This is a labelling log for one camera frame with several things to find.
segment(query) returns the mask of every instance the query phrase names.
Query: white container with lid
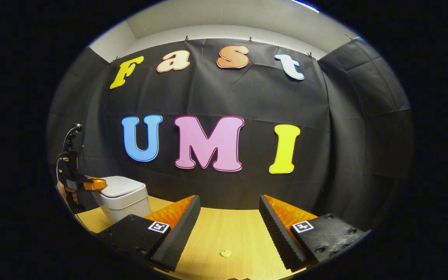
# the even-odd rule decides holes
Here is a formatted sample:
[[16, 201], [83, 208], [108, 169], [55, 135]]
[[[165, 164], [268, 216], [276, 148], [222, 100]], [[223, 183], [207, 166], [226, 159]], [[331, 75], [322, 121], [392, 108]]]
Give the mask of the white container with lid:
[[93, 195], [112, 224], [129, 214], [139, 217], [151, 214], [145, 184], [120, 176], [102, 179], [107, 182], [107, 187], [93, 192]]

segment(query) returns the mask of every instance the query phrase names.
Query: table surface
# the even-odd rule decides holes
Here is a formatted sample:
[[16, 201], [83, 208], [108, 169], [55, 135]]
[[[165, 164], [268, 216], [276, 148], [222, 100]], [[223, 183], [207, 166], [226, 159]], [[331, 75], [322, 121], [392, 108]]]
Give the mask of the table surface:
[[[172, 203], [151, 196], [148, 202], [153, 212]], [[95, 233], [112, 225], [100, 208], [78, 217]], [[222, 257], [223, 250], [231, 255]], [[277, 280], [294, 273], [285, 269], [258, 210], [202, 207], [176, 271], [166, 274], [182, 280]]]

